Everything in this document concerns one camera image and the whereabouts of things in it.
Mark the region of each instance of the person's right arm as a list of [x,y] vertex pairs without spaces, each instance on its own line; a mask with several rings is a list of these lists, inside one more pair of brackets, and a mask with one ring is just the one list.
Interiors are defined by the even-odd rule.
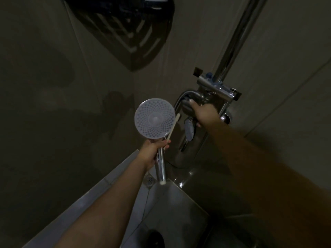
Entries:
[[325,192],[223,123],[213,105],[190,102],[252,211],[281,247],[331,247],[331,202]]

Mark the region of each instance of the forearm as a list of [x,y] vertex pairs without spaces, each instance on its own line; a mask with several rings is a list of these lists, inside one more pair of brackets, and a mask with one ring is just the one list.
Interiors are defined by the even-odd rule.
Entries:
[[62,236],[56,248],[119,247],[146,173],[135,159],[117,181]]
[[331,214],[323,191],[229,126],[216,123],[206,128],[253,212],[266,221],[274,236],[285,245],[324,247],[319,232],[330,230]]

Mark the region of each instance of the shower faucet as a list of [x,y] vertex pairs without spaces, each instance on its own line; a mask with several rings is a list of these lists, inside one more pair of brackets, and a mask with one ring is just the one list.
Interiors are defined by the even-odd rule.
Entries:
[[211,72],[203,73],[203,70],[195,68],[193,75],[198,78],[198,90],[183,92],[174,106],[176,113],[181,105],[183,112],[189,116],[184,121],[185,138],[179,147],[182,152],[185,150],[188,143],[193,140],[197,123],[196,115],[189,103],[190,99],[195,100],[200,105],[213,104],[221,120],[229,124],[232,117],[230,113],[227,112],[227,108],[232,101],[237,101],[241,96],[241,93],[236,89],[225,86],[221,81],[215,81]]

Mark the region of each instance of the person's right hand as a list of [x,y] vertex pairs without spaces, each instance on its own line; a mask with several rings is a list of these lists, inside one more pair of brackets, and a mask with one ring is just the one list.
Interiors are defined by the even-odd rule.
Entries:
[[221,122],[218,112],[212,104],[204,104],[200,106],[193,99],[190,99],[190,104],[195,111],[199,123],[204,127]]

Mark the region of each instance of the tiled floor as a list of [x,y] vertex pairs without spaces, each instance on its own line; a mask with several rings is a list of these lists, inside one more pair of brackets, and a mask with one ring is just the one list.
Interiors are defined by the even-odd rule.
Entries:
[[[23,248],[51,248],[68,227],[117,179],[138,150],[118,165],[84,196],[65,210]],[[150,174],[156,179],[155,168]],[[165,246],[194,247],[208,223],[209,216],[173,182],[152,187],[142,184],[123,238],[123,248],[144,248],[150,230],[159,231]]]

